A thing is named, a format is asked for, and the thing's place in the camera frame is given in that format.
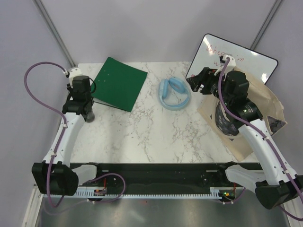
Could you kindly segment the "dark cola bottle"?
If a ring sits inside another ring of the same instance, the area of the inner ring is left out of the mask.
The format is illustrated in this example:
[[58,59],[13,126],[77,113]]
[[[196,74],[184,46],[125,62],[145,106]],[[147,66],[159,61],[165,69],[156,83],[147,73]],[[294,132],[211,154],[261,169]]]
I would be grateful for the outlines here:
[[95,114],[93,113],[93,110],[90,109],[86,114],[85,122],[91,123],[94,120],[95,120]]

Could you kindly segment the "beige canvas bag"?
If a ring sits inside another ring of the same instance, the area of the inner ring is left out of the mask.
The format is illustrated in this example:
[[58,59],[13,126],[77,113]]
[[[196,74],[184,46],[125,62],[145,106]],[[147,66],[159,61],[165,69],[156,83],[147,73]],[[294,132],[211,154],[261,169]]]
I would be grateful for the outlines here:
[[[245,74],[250,83],[248,98],[259,108],[267,129],[273,136],[287,124],[284,107],[260,79],[250,73]],[[207,95],[197,111],[238,161],[244,160],[253,152],[244,136],[229,122],[216,97]]]

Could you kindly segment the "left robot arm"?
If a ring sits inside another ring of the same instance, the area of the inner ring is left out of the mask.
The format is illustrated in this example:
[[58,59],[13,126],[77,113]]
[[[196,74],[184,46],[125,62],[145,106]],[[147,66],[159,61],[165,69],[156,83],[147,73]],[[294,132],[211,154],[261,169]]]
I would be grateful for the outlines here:
[[32,166],[33,177],[42,194],[73,196],[78,186],[87,181],[93,186],[104,181],[103,173],[93,165],[70,168],[76,138],[84,123],[94,121],[95,115],[88,76],[75,76],[67,89],[69,96],[60,111],[59,131],[43,161]]

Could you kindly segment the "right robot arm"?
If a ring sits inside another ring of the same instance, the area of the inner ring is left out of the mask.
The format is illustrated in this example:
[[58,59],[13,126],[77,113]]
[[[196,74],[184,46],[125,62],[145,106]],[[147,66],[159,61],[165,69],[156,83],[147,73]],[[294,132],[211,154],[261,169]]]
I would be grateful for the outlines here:
[[263,95],[261,85],[253,83],[244,72],[205,67],[186,78],[193,92],[206,99],[200,114],[221,140],[238,157],[255,154],[262,171],[245,169],[228,163],[217,174],[222,186],[236,183],[255,193],[258,201],[272,209],[303,196],[303,177],[288,164],[271,138],[265,119],[265,105],[269,97]]

